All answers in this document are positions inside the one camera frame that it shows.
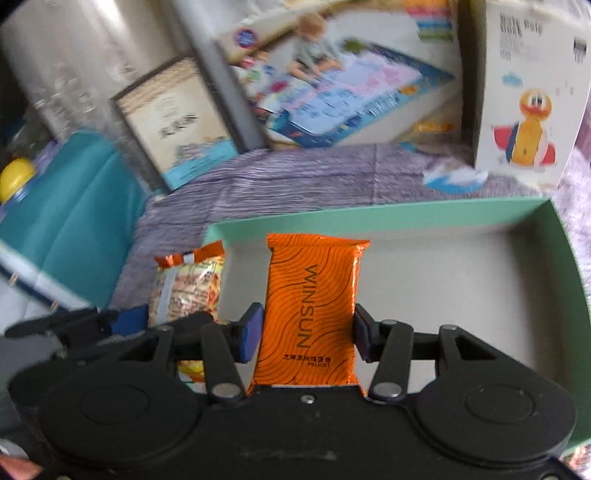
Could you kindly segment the orange noodle snack packet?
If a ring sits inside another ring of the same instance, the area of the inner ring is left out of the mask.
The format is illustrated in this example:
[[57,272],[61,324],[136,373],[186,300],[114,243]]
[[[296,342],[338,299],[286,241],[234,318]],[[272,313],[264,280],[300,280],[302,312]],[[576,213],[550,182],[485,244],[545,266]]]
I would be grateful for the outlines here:
[[157,273],[148,302],[149,327],[156,327],[197,312],[218,323],[221,273],[225,251],[221,241],[187,253],[155,257]]

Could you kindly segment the orange Winsun snack packet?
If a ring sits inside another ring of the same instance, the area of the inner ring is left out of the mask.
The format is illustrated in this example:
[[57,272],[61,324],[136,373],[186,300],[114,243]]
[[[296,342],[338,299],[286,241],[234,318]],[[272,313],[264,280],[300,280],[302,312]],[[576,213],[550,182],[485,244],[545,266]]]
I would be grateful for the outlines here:
[[252,386],[356,385],[353,314],[369,240],[270,233]]

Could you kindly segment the teal cushion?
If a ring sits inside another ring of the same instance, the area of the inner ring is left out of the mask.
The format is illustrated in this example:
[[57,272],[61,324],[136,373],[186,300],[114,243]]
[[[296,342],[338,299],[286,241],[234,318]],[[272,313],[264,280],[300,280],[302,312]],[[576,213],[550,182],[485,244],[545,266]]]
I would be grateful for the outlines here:
[[146,194],[117,146],[79,131],[1,220],[1,278],[50,309],[105,308]]

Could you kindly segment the green cardboard tray box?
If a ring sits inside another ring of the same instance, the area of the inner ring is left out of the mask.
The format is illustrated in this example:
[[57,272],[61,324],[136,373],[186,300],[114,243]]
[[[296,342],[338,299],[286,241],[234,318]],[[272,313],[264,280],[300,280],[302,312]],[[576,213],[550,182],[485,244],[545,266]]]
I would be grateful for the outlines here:
[[219,315],[266,297],[270,233],[366,239],[358,300],[375,319],[420,332],[454,324],[565,387],[590,438],[590,311],[553,203],[495,198],[332,209],[219,221],[226,252]]

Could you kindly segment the yellow ball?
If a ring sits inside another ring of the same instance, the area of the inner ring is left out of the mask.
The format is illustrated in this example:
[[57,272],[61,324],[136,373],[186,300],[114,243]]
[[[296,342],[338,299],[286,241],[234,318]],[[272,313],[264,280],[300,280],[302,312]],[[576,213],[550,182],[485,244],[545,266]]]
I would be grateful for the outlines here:
[[26,158],[12,160],[1,172],[0,199],[2,203],[9,201],[34,176],[34,164]]

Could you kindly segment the purple knitted blanket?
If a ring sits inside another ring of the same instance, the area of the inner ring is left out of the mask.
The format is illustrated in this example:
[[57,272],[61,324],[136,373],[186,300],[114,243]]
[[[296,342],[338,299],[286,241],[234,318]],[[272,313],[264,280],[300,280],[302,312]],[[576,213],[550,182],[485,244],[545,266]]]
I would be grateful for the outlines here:
[[331,150],[257,150],[162,197],[150,198],[110,306],[147,302],[154,259],[197,248],[211,223],[263,215],[382,204],[441,201],[451,194],[425,185],[424,173],[447,159],[465,159],[462,146],[435,155],[397,144]]

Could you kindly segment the kids play mat box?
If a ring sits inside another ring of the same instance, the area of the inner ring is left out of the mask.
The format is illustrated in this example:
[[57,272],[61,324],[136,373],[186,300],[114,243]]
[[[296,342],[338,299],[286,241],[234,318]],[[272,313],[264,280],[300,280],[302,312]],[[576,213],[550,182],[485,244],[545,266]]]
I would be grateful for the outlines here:
[[232,1],[215,40],[274,147],[461,138],[454,1]]

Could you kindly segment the white duck toy box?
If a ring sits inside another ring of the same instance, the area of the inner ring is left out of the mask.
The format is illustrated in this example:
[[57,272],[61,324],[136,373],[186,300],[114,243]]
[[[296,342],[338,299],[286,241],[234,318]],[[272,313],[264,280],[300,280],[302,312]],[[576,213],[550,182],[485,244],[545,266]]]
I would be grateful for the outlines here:
[[587,1],[474,1],[475,166],[555,188],[590,91]]

